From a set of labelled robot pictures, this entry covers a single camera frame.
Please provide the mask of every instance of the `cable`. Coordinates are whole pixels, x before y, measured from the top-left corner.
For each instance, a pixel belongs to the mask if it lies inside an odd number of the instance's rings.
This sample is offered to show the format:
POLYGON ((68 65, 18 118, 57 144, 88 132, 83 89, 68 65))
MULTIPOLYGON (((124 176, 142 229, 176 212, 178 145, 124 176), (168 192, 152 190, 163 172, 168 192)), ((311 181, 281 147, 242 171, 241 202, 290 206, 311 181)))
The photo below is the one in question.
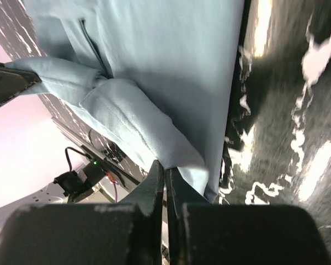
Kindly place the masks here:
POLYGON ((115 182, 113 182, 113 186, 114 186, 114 192, 115 192, 115 203, 117 203, 118 202, 118 192, 116 190, 116 183, 115 182))
POLYGON ((114 200, 115 200, 115 203, 117 203, 118 202, 118 191, 116 190, 116 181, 109 172, 106 172, 105 175, 106 175, 106 177, 109 178, 109 180, 111 181, 111 183, 114 186, 114 193, 115 193, 115 199, 114 200))
POLYGON ((68 155, 68 152, 67 152, 67 150, 69 150, 69 149, 76 152, 76 153, 78 153, 78 154, 80 154, 80 155, 82 155, 82 156, 85 156, 86 158, 88 158, 90 160, 92 159, 90 155, 88 155, 86 153, 83 153, 81 151, 78 151, 75 148, 72 148, 72 147, 65 148, 65 156, 66 156, 66 160, 67 160, 67 163, 68 163, 68 169, 69 169, 70 172, 72 171, 72 164, 71 164, 71 160, 70 160, 70 157, 68 155))
POLYGON ((93 144, 93 141, 92 141, 91 133, 92 133, 92 128, 89 129, 89 131, 88 131, 88 133, 87 133, 87 136, 88 136, 88 140, 89 140, 90 144, 91 144, 93 147, 95 147, 94 144, 93 144))

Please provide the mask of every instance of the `white wall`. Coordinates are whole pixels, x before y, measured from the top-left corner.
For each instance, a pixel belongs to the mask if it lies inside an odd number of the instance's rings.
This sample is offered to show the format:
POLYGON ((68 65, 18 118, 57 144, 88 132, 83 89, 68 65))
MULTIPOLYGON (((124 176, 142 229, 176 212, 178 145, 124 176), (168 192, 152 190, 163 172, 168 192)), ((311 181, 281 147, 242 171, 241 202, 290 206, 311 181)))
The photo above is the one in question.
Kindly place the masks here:
MULTIPOLYGON (((0 62, 10 61, 0 46, 0 62)), ((64 149, 73 144, 50 120, 37 96, 0 108, 0 207, 27 196, 68 171, 64 149)), ((82 158, 72 153, 74 168, 82 158)))

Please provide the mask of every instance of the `folded cloth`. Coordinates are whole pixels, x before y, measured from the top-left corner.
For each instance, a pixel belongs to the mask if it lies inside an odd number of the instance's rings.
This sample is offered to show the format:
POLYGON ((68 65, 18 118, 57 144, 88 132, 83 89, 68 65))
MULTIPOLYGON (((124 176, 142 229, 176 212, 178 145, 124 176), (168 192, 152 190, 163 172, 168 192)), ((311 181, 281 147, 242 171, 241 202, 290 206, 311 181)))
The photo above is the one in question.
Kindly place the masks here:
MULTIPOLYGON (((50 57, 100 70, 99 80, 90 80, 98 85, 81 89, 92 91, 85 100, 77 97, 77 104, 71 102, 72 109, 91 127, 116 141, 140 166, 147 169, 151 156, 164 167, 178 166, 182 176, 201 194, 205 185, 204 195, 213 201, 218 194, 244 0, 24 3, 38 45, 50 57), (115 80, 103 80, 103 76, 115 80), (132 102, 126 91, 147 104, 132 102), (102 107, 101 99, 106 106, 102 107), (99 109, 93 105, 94 100, 99 102, 99 109), (120 108, 116 110, 110 104, 120 108), (151 109, 155 109, 154 116, 146 114, 151 109), (136 113, 145 116, 133 120, 136 113), (125 137, 139 137, 140 142, 130 146, 125 137)), ((16 66, 32 64, 31 68, 39 68, 36 63, 20 61, 16 66)), ((41 61, 40 67, 47 67, 45 64, 41 61)), ((66 74, 78 78, 83 71, 66 74)), ((56 74, 58 80, 70 81, 60 72, 56 74)), ((47 71, 40 75, 53 77, 47 71)), ((55 94, 63 99, 66 95, 62 93, 55 94)))
POLYGON ((204 159, 135 82, 107 79, 99 70, 49 57, 20 59, 5 67, 33 71, 41 78, 41 84, 22 95, 53 94, 142 168, 149 169, 155 159, 165 169, 178 167, 204 193, 209 178, 204 159))

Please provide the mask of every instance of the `red wire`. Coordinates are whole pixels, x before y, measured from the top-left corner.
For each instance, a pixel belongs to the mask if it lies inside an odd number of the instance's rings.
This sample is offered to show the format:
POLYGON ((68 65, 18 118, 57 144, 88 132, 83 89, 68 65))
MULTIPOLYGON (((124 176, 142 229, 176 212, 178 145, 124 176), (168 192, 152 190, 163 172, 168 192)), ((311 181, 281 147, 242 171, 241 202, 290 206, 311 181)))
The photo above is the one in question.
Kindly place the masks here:
POLYGON ((116 190, 116 181, 115 179, 112 177, 112 175, 109 172, 106 172, 105 175, 109 178, 109 180, 111 181, 111 183, 114 186, 114 192, 115 192, 115 203, 118 202, 118 192, 116 190))

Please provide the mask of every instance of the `black glossy surface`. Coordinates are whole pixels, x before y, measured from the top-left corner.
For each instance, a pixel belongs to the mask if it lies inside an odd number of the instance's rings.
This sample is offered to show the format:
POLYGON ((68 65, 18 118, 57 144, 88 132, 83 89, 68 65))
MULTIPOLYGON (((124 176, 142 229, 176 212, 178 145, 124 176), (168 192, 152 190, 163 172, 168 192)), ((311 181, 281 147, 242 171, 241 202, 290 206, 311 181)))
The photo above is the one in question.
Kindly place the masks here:
MULTIPOLYGON (((331 252, 331 0, 252 0, 241 35, 222 167, 229 185, 223 177, 219 202, 301 206, 331 252), (314 60, 302 66, 308 51, 314 60), (318 81, 308 86, 303 68, 318 81)), ((0 43, 13 60, 42 54, 19 0, 0 1, 0 43)), ((89 138, 68 107, 52 96, 42 100, 89 138)), ((92 140, 114 160, 125 156, 94 132, 92 140)), ((128 158, 120 166, 146 175, 128 158)))

